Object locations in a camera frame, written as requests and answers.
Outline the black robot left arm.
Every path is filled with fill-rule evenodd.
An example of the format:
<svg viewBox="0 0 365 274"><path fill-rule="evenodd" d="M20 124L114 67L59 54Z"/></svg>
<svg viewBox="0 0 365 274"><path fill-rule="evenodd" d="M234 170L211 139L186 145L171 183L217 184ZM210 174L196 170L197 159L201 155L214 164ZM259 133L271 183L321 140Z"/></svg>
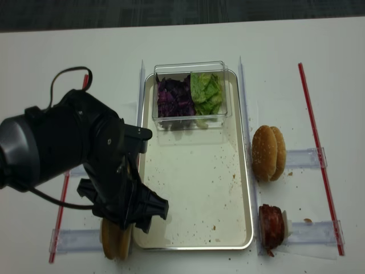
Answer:
<svg viewBox="0 0 365 274"><path fill-rule="evenodd" d="M137 170L151 137L151 130L126 124L92 95L72 90L48 110L30 107L1 123L1 186L43 196L37 186L83 166L87 177L77 191L90 201L87 209L121 229L134 224L148 232L152 217L168 212L168 202Z"/></svg>

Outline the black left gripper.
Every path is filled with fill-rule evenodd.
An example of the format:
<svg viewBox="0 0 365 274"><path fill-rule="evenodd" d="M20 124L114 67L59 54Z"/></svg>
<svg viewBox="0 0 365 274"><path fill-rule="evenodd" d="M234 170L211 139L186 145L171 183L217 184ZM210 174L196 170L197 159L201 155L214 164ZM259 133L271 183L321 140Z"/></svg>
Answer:
<svg viewBox="0 0 365 274"><path fill-rule="evenodd" d="M91 151L83 167L77 192L93 203L92 213L120 228L134 224L148 233L153 216L167 219L167 200L142 184L136 166L138 154L147 150L152 131L124 123L101 122L94 130Z"/></svg>

